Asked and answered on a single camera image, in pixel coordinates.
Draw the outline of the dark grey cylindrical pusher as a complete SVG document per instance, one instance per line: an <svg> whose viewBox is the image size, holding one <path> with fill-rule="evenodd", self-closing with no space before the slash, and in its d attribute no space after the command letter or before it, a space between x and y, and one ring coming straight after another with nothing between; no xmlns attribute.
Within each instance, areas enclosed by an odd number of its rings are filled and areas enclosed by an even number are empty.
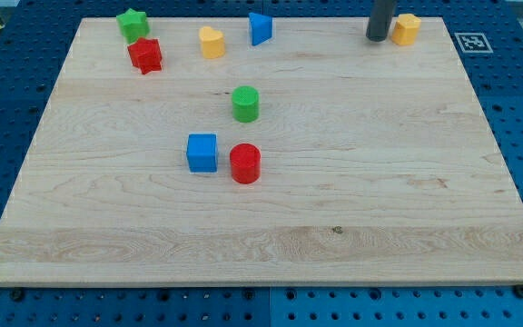
<svg viewBox="0 0 523 327"><path fill-rule="evenodd" d="M372 42L384 41L390 30L398 0L374 0L367 25L366 37Z"/></svg>

